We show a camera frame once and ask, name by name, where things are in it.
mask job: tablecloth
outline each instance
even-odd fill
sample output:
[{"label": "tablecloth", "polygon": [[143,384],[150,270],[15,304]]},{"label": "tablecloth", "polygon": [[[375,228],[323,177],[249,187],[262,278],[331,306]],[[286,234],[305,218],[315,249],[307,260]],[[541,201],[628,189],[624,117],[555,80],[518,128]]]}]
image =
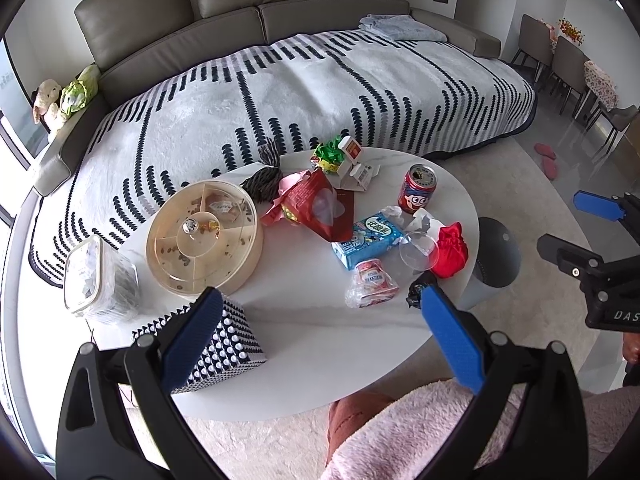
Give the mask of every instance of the tablecloth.
[{"label": "tablecloth", "polygon": [[619,97],[613,79],[591,60],[584,63],[584,81],[608,112],[618,107]]}]

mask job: soda can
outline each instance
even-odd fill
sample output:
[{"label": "soda can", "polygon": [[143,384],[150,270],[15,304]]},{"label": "soda can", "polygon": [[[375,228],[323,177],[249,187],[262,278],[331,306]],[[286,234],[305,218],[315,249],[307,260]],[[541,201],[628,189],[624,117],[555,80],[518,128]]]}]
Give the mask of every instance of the soda can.
[{"label": "soda can", "polygon": [[404,176],[398,195],[398,205],[405,213],[414,214],[426,207],[436,191],[438,179],[435,172],[424,164],[414,164]]}]

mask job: gray trash can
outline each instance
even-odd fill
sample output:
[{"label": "gray trash can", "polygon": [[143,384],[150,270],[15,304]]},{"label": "gray trash can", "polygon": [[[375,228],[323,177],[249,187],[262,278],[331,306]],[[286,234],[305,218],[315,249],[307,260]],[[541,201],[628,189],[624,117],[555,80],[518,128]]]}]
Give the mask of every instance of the gray trash can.
[{"label": "gray trash can", "polygon": [[456,305],[470,310],[511,285],[518,277],[522,257],[511,232],[494,218],[478,219],[480,243],[478,259],[462,298]]}]

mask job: pink blanket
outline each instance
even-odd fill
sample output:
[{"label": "pink blanket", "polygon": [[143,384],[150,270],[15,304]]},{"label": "pink blanket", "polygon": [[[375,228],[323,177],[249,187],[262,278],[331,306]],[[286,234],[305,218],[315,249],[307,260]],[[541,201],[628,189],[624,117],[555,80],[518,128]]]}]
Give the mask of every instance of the pink blanket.
[{"label": "pink blanket", "polygon": [[[498,458],[523,389],[514,389],[478,465]],[[585,393],[590,472],[606,457],[640,405],[640,386]],[[472,399],[455,380],[405,395],[351,435],[334,453],[321,480],[413,480],[434,457]]]}]

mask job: glass cup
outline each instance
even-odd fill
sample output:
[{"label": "glass cup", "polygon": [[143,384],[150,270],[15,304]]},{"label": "glass cup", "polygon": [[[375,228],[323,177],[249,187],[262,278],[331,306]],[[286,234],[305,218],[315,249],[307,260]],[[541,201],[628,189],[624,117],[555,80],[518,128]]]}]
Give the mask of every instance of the glass cup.
[{"label": "glass cup", "polygon": [[438,263],[440,249],[425,231],[412,231],[400,240],[400,258],[413,270],[424,272]]}]

